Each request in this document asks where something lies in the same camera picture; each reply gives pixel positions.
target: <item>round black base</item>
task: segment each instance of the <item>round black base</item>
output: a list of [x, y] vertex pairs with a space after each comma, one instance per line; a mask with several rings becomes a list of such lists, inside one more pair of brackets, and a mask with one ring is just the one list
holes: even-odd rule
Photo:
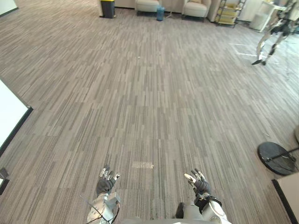
[[295, 128], [295, 137], [297, 139], [297, 142], [299, 142], [299, 125]]
[[258, 146], [257, 153], [262, 163], [274, 173], [286, 176], [295, 172], [295, 161], [289, 154], [268, 160], [268, 158], [287, 153], [280, 145], [274, 142], [264, 142]]

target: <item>shelving unit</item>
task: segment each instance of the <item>shelving unit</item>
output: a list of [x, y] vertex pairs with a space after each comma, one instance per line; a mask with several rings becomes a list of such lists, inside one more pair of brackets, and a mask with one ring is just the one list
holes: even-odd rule
[[226, 3], [227, 0], [221, 0], [219, 9], [215, 18], [217, 25], [225, 24], [235, 27], [236, 19], [240, 15], [246, 0], [239, 0], [238, 4]]

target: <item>armchair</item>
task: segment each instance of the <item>armchair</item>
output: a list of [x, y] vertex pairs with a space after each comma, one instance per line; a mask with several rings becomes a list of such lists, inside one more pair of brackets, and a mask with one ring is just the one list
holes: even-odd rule
[[209, 12], [211, 0], [184, 0], [182, 15], [202, 17], [203, 20]]
[[142, 12], [157, 12], [157, 7], [160, 4], [158, 0], [135, 0], [135, 10]]

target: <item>humanoid robot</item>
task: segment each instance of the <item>humanoid robot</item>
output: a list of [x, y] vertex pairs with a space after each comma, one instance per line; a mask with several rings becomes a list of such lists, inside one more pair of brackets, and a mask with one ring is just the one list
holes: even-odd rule
[[[116, 192], [110, 193], [119, 174], [113, 176], [111, 171], [108, 174], [109, 166], [105, 166], [100, 174], [97, 184], [97, 198], [88, 203], [92, 208], [87, 216], [88, 224], [112, 224], [120, 208], [120, 198]], [[140, 218], [134, 217], [125, 219], [121, 224], [231, 224], [222, 209], [222, 204], [210, 193], [210, 185], [203, 174], [197, 169], [191, 171], [193, 176], [184, 174], [188, 183], [193, 186], [195, 193], [194, 203], [180, 203], [175, 219], [150, 220], [143, 222]]]
[[[286, 39], [289, 34], [295, 29], [296, 23], [299, 18], [299, 0], [288, 0], [285, 5], [286, 9], [284, 11], [278, 12], [278, 17], [273, 23], [269, 31], [265, 33], [260, 42], [257, 45], [257, 60], [252, 63], [252, 65], [262, 63], [266, 65], [269, 58], [274, 54], [278, 45]], [[263, 61], [263, 48], [265, 46], [265, 41], [270, 38], [273, 34], [281, 33], [279, 38], [273, 44], [271, 51], [269, 52], [267, 58]]]

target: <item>black trash can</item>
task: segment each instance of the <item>black trash can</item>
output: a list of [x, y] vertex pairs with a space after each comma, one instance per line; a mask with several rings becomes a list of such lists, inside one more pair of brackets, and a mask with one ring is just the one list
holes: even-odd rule
[[105, 18], [114, 17], [114, 0], [101, 0], [102, 10]]

